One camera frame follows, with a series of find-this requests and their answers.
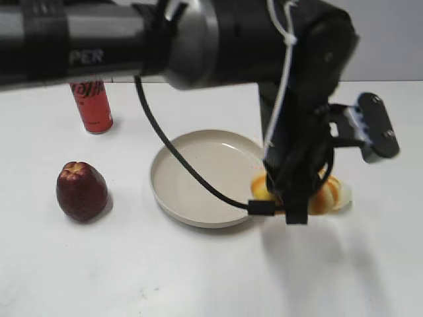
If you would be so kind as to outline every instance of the soda can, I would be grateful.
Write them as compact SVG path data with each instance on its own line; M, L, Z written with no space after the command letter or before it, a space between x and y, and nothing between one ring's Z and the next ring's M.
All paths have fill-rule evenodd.
M103 81L73 83L71 90L85 129L90 133L103 133L113 125Z

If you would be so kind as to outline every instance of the white plate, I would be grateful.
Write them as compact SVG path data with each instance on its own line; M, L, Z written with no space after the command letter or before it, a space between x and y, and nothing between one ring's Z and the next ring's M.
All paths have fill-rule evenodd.
M214 188L242 203L252 199L251 180L263 169L256 143L236 133L204 130L182 135L173 145ZM151 165L150 184L162 209L188 225L215 229L248 219L246 211L218 200L197 183L165 147Z

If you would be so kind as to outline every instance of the white cable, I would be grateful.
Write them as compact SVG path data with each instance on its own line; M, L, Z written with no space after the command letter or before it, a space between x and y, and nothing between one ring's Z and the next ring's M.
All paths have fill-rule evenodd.
M267 7L268 7L270 19L272 20L274 26L276 27L278 32L285 38L286 52L285 52L284 66L282 67L282 76L280 79L278 95L276 97L275 106L272 112L272 117L270 118L266 135L264 138L264 157L266 157L267 152L269 150L269 146L272 142L274 130L276 128L276 123L278 122L278 118L282 109L282 102L284 101L285 91L288 85L289 72L291 71L293 46L297 42L297 38L295 37L294 31L293 31L293 23L292 23L292 16L291 16L291 7L295 6L297 1L289 0L284 5L284 12L285 12L285 16L286 16L287 24L288 24L288 31L284 29L284 27L281 25L278 19L278 16L276 15L274 1L275 0L267 0Z

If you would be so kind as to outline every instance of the red apple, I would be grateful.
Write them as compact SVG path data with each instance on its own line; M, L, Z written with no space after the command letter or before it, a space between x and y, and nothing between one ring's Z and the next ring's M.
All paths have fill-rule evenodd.
M66 215L77 221L88 221L98 215L107 203L107 185L103 176L85 162L69 162L59 174L56 196Z

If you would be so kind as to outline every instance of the bread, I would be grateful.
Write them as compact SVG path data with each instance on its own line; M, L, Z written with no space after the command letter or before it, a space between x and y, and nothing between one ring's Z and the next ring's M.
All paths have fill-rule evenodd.
M273 200L277 204L281 201L268 192L266 187L266 172L257 175L251 182L251 193L257 200ZM310 199L309 214L325 215L336 213L350 201L348 187L342 186L341 182L334 176L329 176L323 187Z

